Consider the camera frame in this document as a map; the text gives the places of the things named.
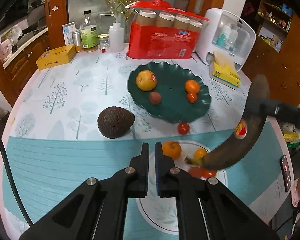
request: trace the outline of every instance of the bottle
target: bottle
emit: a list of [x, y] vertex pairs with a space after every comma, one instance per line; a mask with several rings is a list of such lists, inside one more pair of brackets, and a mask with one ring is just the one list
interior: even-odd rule
[[216, 45], [221, 48], [224, 48], [226, 40], [229, 37], [230, 33], [231, 33], [231, 27], [229, 25], [224, 25], [222, 28], [222, 32], [219, 38], [217, 39]]
[[118, 52], [123, 50], [124, 44], [124, 28], [121, 27], [120, 23], [114, 23], [109, 28], [110, 38], [110, 50], [112, 52]]
[[230, 52], [234, 49], [234, 43], [238, 38], [238, 31], [236, 29], [232, 29], [229, 37], [226, 40], [225, 49], [229, 50]]
[[82, 47], [85, 52], [98, 49], [97, 22], [91, 18], [91, 10], [84, 12], [84, 21], [80, 25]]

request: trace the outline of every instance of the black cable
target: black cable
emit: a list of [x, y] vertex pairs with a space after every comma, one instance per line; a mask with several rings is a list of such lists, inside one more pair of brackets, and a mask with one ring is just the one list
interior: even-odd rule
[[293, 219], [293, 217], [290, 217], [289, 219], [287, 219], [281, 226], [278, 227], [278, 229], [275, 231], [278, 232], [286, 223], [288, 223], [291, 219]]
[[12, 189], [12, 192], [13, 192], [13, 195], [17, 201], [17, 204], [20, 208], [20, 211], [21, 213], [23, 214], [24, 218], [26, 219], [26, 222], [28, 223], [29, 226], [32, 226], [33, 223], [21, 201], [21, 198], [20, 198], [20, 195], [18, 193], [18, 190], [17, 190], [17, 187], [16, 187], [16, 184], [14, 183], [14, 180], [13, 180], [13, 176], [12, 176], [12, 172], [11, 172], [11, 169], [10, 169], [10, 165], [9, 165], [9, 160], [8, 160], [8, 157], [7, 157], [7, 153], [6, 153], [6, 150], [4, 148], [4, 145], [3, 145], [3, 142], [0, 138], [0, 152], [1, 152], [1, 156], [2, 156], [2, 160], [3, 160], [3, 164], [4, 164], [4, 167], [6, 169], [6, 173], [7, 173], [7, 176], [8, 176], [8, 180], [9, 180], [9, 183], [10, 183], [10, 186], [11, 186], [11, 189]]

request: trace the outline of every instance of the red and yellow sticker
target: red and yellow sticker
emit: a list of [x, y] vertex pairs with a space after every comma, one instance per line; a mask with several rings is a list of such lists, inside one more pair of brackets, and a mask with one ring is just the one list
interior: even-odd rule
[[244, 119], [241, 119], [233, 133], [237, 139], [243, 139], [247, 135], [247, 131], [247, 123]]

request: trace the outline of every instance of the smartphone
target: smartphone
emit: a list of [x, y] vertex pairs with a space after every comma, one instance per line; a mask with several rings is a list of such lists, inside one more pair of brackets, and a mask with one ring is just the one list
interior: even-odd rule
[[290, 170], [288, 165], [288, 160], [285, 155], [283, 155], [280, 159], [280, 166], [284, 181], [284, 189], [286, 192], [288, 192], [289, 188], [291, 187], [291, 176], [290, 176]]

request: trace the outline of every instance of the blue mat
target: blue mat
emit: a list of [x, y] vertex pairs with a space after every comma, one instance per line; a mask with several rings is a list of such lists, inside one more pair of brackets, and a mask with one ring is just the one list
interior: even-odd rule
[[[233, 130], [148, 140], [58, 141], [10, 137], [7, 145], [12, 174], [20, 197], [33, 222], [89, 177], [99, 180], [111, 177], [127, 167], [130, 159], [140, 154], [143, 142], [154, 150], [156, 142], [193, 140], [214, 149]], [[253, 149], [239, 163], [227, 169], [228, 188], [246, 205], [261, 195], [280, 174], [282, 151], [269, 122]], [[6, 172], [3, 172], [4, 205], [24, 220], [13, 197]], [[140, 214], [136, 201], [129, 200], [125, 226], [129, 239], [177, 239], [148, 224]]]

